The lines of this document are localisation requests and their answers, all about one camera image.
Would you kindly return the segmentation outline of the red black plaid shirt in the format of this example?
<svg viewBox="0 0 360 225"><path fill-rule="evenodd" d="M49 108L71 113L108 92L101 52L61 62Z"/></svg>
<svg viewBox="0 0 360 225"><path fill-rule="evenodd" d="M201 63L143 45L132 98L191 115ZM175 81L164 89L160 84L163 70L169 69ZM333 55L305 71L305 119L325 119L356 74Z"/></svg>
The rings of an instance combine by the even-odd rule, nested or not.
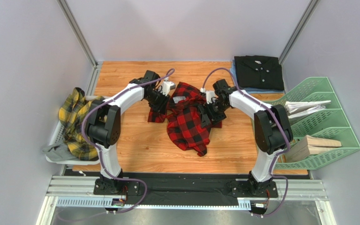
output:
<svg viewBox="0 0 360 225"><path fill-rule="evenodd" d="M174 93L161 111L150 109L148 122L167 121L169 139L181 150L195 150L203 157L207 154L212 128L222 128L222 122L202 127L198 106L206 103L199 89L185 82L178 83Z"/></svg>

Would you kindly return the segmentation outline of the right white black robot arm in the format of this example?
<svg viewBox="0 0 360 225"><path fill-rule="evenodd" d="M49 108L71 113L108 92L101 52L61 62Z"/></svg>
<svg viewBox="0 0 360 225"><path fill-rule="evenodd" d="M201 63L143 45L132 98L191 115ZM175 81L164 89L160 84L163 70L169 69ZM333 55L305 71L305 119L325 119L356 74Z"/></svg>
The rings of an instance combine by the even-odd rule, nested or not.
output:
<svg viewBox="0 0 360 225"><path fill-rule="evenodd" d="M223 121L228 108L237 108L253 120L258 154L246 187L249 195L264 195L273 180L278 156L290 148L293 140L286 110L282 105L264 103L238 87L230 87L224 79L215 82L213 88L200 89L206 100L198 107L201 126L210 127Z"/></svg>

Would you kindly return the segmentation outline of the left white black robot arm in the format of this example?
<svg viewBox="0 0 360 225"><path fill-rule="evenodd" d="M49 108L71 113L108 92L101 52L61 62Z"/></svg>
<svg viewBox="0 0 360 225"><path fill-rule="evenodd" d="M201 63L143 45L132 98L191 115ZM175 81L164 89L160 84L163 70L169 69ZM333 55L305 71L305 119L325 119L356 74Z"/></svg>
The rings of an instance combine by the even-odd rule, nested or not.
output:
<svg viewBox="0 0 360 225"><path fill-rule="evenodd" d="M135 179L124 178L118 161L117 142L121 134L121 116L133 104L147 100L149 106L160 111L166 107L169 93L175 84L168 80L174 73L170 69L160 77L153 71L146 71L144 77L136 78L119 93L105 100L93 100L88 114L82 122L82 135L93 145L100 161L100 177L95 182L94 194L118 195Z"/></svg>

